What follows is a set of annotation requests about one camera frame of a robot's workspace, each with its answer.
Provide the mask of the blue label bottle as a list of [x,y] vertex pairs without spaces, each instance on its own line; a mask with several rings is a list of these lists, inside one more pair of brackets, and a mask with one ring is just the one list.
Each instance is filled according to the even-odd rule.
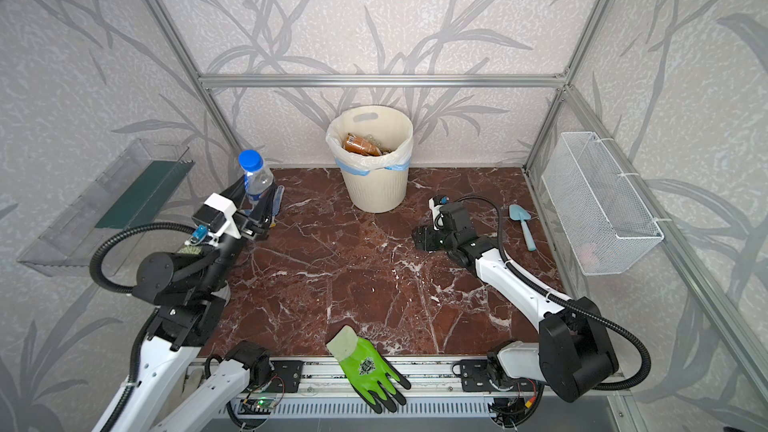
[[274,175],[262,155],[256,150],[243,150],[238,163],[244,173],[244,190],[251,204],[256,205],[274,183]]

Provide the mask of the Nescafe bottle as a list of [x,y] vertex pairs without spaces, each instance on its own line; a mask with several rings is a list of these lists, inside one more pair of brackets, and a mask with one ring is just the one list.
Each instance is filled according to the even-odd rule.
[[352,133],[346,135],[342,141],[342,147],[347,152],[362,156],[380,157],[386,154],[375,140]]

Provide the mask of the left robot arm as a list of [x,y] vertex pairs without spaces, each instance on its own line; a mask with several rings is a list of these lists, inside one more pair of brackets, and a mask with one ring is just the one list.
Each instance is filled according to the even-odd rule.
[[[270,184],[252,209],[239,205],[245,188],[233,183],[210,195],[192,216],[192,224],[154,222],[129,227],[103,242],[89,263],[99,287],[152,305],[150,317],[131,346],[129,371],[96,425],[98,431],[199,431],[212,415],[242,389],[268,381],[266,350],[256,344],[237,345],[223,361],[223,371],[207,379],[167,419],[157,419],[176,380],[214,334],[229,301],[226,278],[249,241],[267,238],[274,205],[282,187]],[[107,278],[108,254],[128,238],[152,231],[186,235],[176,252],[154,252],[136,271],[132,286]]]

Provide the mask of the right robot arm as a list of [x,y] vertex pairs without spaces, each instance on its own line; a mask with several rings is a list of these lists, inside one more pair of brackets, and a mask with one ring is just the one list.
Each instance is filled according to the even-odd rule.
[[[501,212],[496,214],[495,237],[479,234],[465,206],[468,200],[430,198],[432,221],[414,228],[412,238],[419,250],[445,252],[511,302],[535,328],[537,345],[515,342],[495,353],[491,360],[501,372],[510,379],[543,382],[569,403],[591,390],[627,390],[644,382],[652,369],[645,344],[603,317],[590,299],[573,299],[557,291],[513,260],[504,247]],[[610,379],[619,370],[612,335],[629,342],[640,357],[638,371],[619,381]]]

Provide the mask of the white bin liner bag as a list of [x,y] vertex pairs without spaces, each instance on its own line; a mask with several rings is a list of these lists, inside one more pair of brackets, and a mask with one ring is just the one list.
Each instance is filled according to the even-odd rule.
[[[347,151],[344,142],[349,134],[369,140],[387,153],[364,156]],[[409,117],[397,109],[360,106],[335,118],[326,131],[325,140],[337,165],[353,175],[366,176],[378,170],[406,171],[414,145],[413,125]]]

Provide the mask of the cream plastic waste bin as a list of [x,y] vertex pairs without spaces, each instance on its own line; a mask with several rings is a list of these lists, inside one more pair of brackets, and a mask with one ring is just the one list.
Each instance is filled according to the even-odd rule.
[[406,171],[373,171],[366,176],[339,168],[353,204],[364,212],[383,213],[395,209],[404,200],[409,167]]

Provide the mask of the blue dotted work glove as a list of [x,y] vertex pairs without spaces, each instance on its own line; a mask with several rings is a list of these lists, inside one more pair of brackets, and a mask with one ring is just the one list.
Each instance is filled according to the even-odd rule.
[[271,209],[272,220],[275,220],[280,212],[284,191],[285,187],[283,185],[278,185],[274,191]]

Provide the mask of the teal garden trowel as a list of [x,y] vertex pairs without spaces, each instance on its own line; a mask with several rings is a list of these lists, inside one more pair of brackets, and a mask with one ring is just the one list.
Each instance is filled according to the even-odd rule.
[[531,252],[536,251],[537,246],[528,225],[528,222],[531,220],[530,213],[518,204],[511,204],[509,206],[509,217],[520,224],[527,249]]

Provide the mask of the green rubber work glove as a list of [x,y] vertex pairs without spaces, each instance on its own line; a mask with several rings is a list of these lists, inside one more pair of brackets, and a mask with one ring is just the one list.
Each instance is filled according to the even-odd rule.
[[384,410],[394,413],[406,405],[406,398],[394,383],[410,390],[408,379],[369,340],[359,337],[352,327],[342,327],[326,348],[357,395],[376,414],[382,414]]

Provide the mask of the clear acrylic wall shelf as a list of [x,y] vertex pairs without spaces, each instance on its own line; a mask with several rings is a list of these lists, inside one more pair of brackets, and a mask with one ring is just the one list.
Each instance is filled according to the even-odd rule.
[[134,140],[17,261],[47,277],[86,277],[98,247],[155,220],[194,166],[189,148]]

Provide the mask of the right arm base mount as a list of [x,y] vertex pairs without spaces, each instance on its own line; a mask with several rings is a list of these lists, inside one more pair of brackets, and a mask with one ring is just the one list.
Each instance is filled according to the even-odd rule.
[[461,380],[463,392],[533,392],[538,383],[528,378],[512,378],[501,366],[497,351],[488,352],[483,359],[462,359],[451,366]]

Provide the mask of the aluminium front rail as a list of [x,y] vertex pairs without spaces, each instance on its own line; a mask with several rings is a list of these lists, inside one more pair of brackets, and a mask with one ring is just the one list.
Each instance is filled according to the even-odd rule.
[[388,397],[511,394],[549,388],[572,403],[586,394],[587,386],[567,388],[567,377],[554,364],[540,360],[529,344],[515,343],[485,357],[403,356],[387,358],[361,353],[343,361],[331,356],[277,357],[263,362],[266,377],[251,385],[250,373],[240,368],[214,383],[203,377],[185,382],[186,398],[203,392],[218,405],[246,397],[268,399],[358,397],[363,402]]

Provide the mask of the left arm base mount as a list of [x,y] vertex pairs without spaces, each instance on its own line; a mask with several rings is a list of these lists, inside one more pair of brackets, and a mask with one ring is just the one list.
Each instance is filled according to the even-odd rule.
[[248,371],[250,389],[270,393],[297,393],[304,362],[272,359],[269,351],[255,343],[241,341],[225,356],[225,360],[240,362]]

